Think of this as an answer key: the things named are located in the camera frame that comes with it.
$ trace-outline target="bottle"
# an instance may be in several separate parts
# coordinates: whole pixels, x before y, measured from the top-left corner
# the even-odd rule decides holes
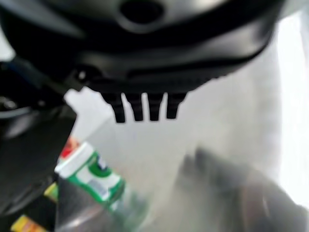
[[[83,143],[55,172],[86,190],[108,209],[125,229],[135,230],[145,220],[148,202],[131,190],[89,143]]]

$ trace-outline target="white bottle cap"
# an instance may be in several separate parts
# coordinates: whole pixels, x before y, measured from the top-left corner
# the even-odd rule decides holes
[[[89,160],[94,151],[89,143],[83,143],[70,157],[56,166],[55,172],[62,178],[69,178]]]

